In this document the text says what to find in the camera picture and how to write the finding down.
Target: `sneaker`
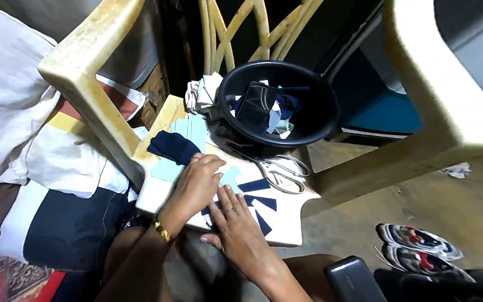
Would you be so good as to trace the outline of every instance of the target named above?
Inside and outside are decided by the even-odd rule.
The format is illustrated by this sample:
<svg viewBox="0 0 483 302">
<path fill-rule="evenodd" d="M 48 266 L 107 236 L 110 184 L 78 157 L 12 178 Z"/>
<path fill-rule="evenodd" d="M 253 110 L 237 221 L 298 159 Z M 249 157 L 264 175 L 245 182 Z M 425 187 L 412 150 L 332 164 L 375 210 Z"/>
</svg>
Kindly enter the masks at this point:
<svg viewBox="0 0 483 302">
<path fill-rule="evenodd" d="M 463 258 L 463 253 L 445 239 L 410 226 L 380 223 L 376 232 L 389 245 L 405 247 L 435 255 L 445 261 Z"/>
<path fill-rule="evenodd" d="M 383 257 L 395 268 L 428 276 L 452 277 L 476 283 L 464 270 L 432 254 L 390 244 L 384 244 L 381 250 Z"/>
</svg>

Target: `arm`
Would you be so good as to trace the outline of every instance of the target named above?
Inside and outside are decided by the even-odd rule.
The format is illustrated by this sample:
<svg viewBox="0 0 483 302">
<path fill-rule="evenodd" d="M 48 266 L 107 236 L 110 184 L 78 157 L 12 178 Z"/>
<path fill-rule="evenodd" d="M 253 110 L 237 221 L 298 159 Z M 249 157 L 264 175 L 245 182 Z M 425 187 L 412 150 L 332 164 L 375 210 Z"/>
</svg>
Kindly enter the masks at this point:
<svg viewBox="0 0 483 302">
<path fill-rule="evenodd" d="M 219 185 L 217 196 L 223 209 L 214 202 L 209 202 L 208 208 L 219 235 L 206 234 L 201 240 L 222 251 L 271 301 L 312 301 L 267 244 L 244 197 L 234 194 L 229 185 Z"/>
<path fill-rule="evenodd" d="M 158 215 L 158 221 L 172 238 L 176 238 L 186 222 L 212 200 L 223 176 L 214 173 L 224 164 L 216 155 L 197 153 L 191 158 L 173 196 Z M 160 293 L 165 286 L 163 262 L 170 247 L 154 227 L 149 228 L 95 301 L 165 300 Z"/>
</svg>

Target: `paper scrap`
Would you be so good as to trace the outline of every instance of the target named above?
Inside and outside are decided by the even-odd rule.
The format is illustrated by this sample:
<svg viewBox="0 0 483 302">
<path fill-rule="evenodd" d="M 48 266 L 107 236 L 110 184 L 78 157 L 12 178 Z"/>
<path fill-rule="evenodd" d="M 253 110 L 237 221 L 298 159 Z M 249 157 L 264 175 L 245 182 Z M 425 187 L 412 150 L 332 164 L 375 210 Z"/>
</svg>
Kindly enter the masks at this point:
<svg viewBox="0 0 483 302">
<path fill-rule="evenodd" d="M 455 178 L 463 179 L 463 178 L 466 178 L 467 174 L 471 173 L 472 170 L 468 162 L 462 162 L 461 164 L 444 168 L 441 170 L 441 172 Z"/>
</svg>

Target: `black plastic basin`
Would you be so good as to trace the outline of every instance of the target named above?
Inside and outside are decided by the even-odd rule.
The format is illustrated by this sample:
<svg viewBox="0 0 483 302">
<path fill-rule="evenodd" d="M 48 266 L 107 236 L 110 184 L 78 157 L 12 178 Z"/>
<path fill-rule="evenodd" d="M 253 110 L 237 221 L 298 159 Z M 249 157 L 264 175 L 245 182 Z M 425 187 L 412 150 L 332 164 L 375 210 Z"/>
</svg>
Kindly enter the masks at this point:
<svg viewBox="0 0 483 302">
<path fill-rule="evenodd" d="M 270 138 L 251 131 L 230 113 L 231 106 L 225 97 L 241 95 L 251 81 L 267 79 L 273 87 L 312 87 L 312 97 L 302 100 L 303 113 L 294 114 L 290 122 L 294 124 L 292 133 L 286 139 Z M 219 86 L 217 97 L 221 110 L 228 123 L 245 138 L 274 147 L 295 147 L 312 143 L 325 137 L 337 127 L 339 107 L 329 85 L 314 72 L 298 65 L 282 61 L 254 61 L 229 72 Z"/>
</svg>

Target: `chair armrest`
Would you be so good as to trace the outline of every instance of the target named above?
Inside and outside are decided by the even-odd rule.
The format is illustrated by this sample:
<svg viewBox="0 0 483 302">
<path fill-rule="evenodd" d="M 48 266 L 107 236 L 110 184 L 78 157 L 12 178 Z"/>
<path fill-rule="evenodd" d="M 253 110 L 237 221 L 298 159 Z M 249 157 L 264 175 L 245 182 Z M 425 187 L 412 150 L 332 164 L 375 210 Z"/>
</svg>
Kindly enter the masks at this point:
<svg viewBox="0 0 483 302">
<path fill-rule="evenodd" d="M 138 136 L 96 81 L 96 72 L 130 31 L 144 0 L 103 0 L 38 65 L 42 77 L 72 104 L 140 187 L 143 170 L 131 160 Z"/>
</svg>

